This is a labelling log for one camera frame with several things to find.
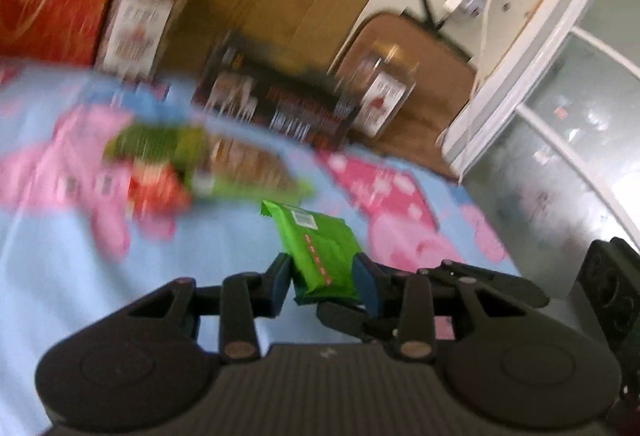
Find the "power cord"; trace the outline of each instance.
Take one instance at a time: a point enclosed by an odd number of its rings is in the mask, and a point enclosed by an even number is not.
[[[466,156],[469,147],[469,143],[471,142],[471,126],[473,123],[474,116],[474,101],[476,99],[476,95],[478,94],[478,90],[480,89],[481,82],[484,82],[482,77],[482,60],[484,58],[484,51],[486,50],[486,42],[489,32],[489,10],[491,10],[491,6],[494,0],[486,0],[486,5],[484,7],[484,12],[482,13],[482,28],[480,32],[480,49],[478,51],[478,62],[476,63],[476,76],[474,77],[474,83],[471,86],[471,92],[469,93],[469,105],[468,105],[468,119],[466,121],[466,139],[465,146],[462,149],[461,153],[461,166],[460,174],[458,175],[458,185],[462,185],[462,180],[465,177],[465,165],[466,165]]]

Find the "bed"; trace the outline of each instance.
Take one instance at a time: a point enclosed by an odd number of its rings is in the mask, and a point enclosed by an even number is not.
[[[357,148],[317,153],[210,116],[190,106],[188,80],[165,89],[124,88],[85,70],[0,63],[1,435],[35,435],[47,426],[33,375],[60,339],[171,279],[218,284],[233,273],[265,270],[282,249],[256,202],[217,200],[156,223],[126,220],[119,197],[100,190],[108,174],[102,148],[120,120],[204,124],[280,153],[314,187],[301,206],[345,219],[383,264],[415,271],[455,259],[518,274],[462,188],[407,162]],[[85,194],[92,197],[80,199]],[[296,306],[289,294],[279,318],[257,321],[263,352],[279,341],[352,340],[322,326],[313,306]],[[213,349],[216,337],[216,321],[204,320],[198,342]]]

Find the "jar lid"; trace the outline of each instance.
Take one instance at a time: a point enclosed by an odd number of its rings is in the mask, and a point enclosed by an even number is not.
[[[372,46],[373,51],[380,55],[386,63],[401,64],[409,71],[418,69],[418,62],[408,58],[401,47],[397,44],[390,44],[381,40],[376,40]]]

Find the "screw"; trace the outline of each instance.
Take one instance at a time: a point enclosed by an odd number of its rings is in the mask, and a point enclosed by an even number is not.
[[[225,346],[225,355],[234,360],[251,358],[255,355],[255,346],[242,340],[230,342]]]
[[[431,355],[433,349],[426,342],[420,340],[409,340],[400,346],[400,353],[412,360],[420,360]]]

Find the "pink pattern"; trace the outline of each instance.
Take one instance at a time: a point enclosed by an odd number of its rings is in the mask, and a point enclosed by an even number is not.
[[[487,259],[498,264],[507,257],[507,251],[478,207],[474,204],[462,205],[460,213],[465,221],[472,226],[476,245]]]
[[[10,82],[20,71],[16,66],[0,66],[0,86]]]
[[[436,219],[413,176],[342,154],[318,153],[336,184],[369,216],[367,237],[373,258],[386,266],[415,272],[443,259],[462,261]]]
[[[28,146],[0,159],[0,206],[8,209],[81,209],[90,218],[98,250],[110,259],[129,251],[126,222],[131,170],[126,164],[104,164],[108,140],[132,120],[110,106],[77,106],[61,115],[52,140]],[[147,218],[142,231],[169,239],[174,218]]]

